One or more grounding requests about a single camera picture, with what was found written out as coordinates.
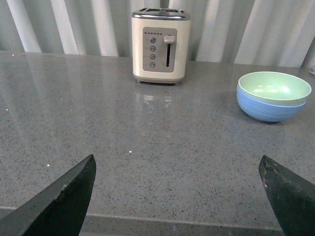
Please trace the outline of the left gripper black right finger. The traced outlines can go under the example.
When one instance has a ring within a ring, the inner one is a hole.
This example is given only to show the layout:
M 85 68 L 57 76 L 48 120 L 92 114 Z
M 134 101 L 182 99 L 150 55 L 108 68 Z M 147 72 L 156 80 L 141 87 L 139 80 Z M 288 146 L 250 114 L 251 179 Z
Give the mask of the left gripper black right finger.
M 283 233 L 286 236 L 313 236 L 315 185 L 266 155 L 258 170 Z

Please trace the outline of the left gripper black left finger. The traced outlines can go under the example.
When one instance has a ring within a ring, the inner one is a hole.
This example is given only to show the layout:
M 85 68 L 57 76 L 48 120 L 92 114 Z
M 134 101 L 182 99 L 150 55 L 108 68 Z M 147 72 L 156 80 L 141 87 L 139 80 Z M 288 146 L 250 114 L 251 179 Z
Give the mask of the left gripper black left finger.
M 0 221 L 2 236 L 77 236 L 96 176 L 91 154 Z

